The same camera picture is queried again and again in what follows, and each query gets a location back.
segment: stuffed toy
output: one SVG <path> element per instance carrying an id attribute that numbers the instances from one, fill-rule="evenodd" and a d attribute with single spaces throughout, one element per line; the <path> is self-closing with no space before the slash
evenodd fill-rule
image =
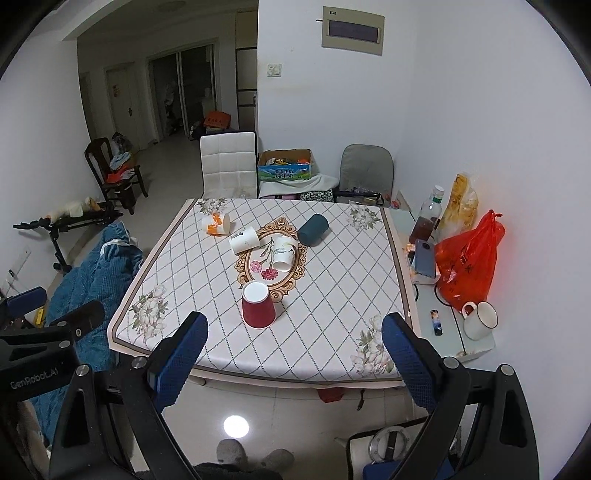
<path id="1" fill-rule="evenodd" d="M 81 217 L 86 212 L 90 212 L 91 210 L 98 212 L 100 210 L 100 206 L 94 199 L 86 197 L 83 202 L 70 202 L 65 204 L 60 209 L 49 212 L 47 215 L 45 215 L 45 218 L 49 218 L 51 219 L 52 223 L 55 223 L 63 217 Z"/>

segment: cardboard box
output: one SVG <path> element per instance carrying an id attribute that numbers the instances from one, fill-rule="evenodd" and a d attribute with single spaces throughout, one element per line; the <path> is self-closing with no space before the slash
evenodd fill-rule
<path id="1" fill-rule="evenodd" d="M 312 153 L 310 150 L 266 150 L 261 153 L 258 161 L 259 181 L 281 181 L 281 180 L 309 180 L 311 177 L 311 164 L 292 165 L 266 165 L 270 158 L 287 158 L 298 161 L 301 158 L 311 163 Z"/>

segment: white wall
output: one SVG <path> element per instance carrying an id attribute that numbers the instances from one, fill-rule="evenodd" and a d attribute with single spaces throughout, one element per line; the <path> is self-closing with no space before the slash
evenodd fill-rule
<path id="1" fill-rule="evenodd" d="M 106 68 L 134 62 L 139 91 L 139 111 L 143 120 L 141 147 L 145 148 L 149 141 L 158 138 L 156 117 L 152 107 L 148 58 L 214 39 L 218 108 L 232 115 L 232 125 L 237 128 L 235 31 L 236 14 L 227 13 L 199 17 L 134 39 L 92 43 L 81 40 L 79 71 L 90 73 L 92 108 L 98 135 L 110 137 L 115 131 L 106 88 Z"/>
<path id="2" fill-rule="evenodd" d="M 497 348 L 515 367 L 541 477 L 552 478 L 591 420 L 591 87 L 523 0 L 418 0 L 418 44 L 397 183 L 419 206 L 456 173 L 479 176 L 481 212 L 504 214 L 489 300 Z"/>
<path id="3" fill-rule="evenodd" d="M 310 148 L 320 171 L 339 176 L 347 145 L 402 139 L 416 29 L 410 0 L 343 0 L 339 7 L 385 16 L 384 53 L 322 48 L 322 0 L 260 0 L 258 121 L 265 150 Z M 282 77 L 267 78 L 281 63 Z"/>
<path id="4" fill-rule="evenodd" d="M 47 232 L 19 233 L 12 225 L 36 220 L 72 200 L 99 198 L 84 158 L 89 136 L 76 40 L 61 41 L 54 31 L 27 40 L 0 79 L 0 105 L 0 283 L 26 246 L 32 253 L 17 288 L 47 287 L 56 275 Z M 81 233 L 60 235 L 65 254 Z"/>

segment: white mug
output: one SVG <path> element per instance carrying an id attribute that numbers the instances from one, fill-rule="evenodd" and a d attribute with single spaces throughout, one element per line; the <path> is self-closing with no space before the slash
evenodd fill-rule
<path id="1" fill-rule="evenodd" d="M 470 315 L 466 313 L 468 305 L 474 309 Z M 466 302 L 462 307 L 462 316 L 464 317 L 464 333 L 472 340 L 484 338 L 499 325 L 499 316 L 487 301 L 482 301 L 478 305 L 473 301 Z"/>

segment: wooden chair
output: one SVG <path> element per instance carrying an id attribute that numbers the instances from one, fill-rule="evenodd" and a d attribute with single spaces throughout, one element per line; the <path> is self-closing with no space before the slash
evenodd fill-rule
<path id="1" fill-rule="evenodd" d="M 100 190 L 105 197 L 105 201 L 118 200 L 121 203 L 121 206 L 128 210 L 131 215 L 133 215 L 135 207 L 135 195 L 132 185 L 139 185 L 144 197 L 148 196 L 148 192 L 144 186 L 144 180 L 142 179 L 142 174 L 139 170 L 139 165 L 135 165 L 135 159 L 130 158 L 125 163 L 128 167 L 131 167 L 128 168 L 128 170 L 133 170 L 134 172 L 134 175 L 131 178 L 121 180 L 117 183 L 107 183 L 106 180 L 108 175 L 114 173 L 114 171 L 111 169 L 113 152 L 111 150 L 109 140 L 107 138 L 97 138 L 96 140 L 93 140 L 88 144 L 88 147 L 86 147 L 84 156 L 86 157 L 88 166 L 92 170 L 92 173 L 99 184 Z M 113 192 L 115 197 L 109 197 L 109 192 Z"/>

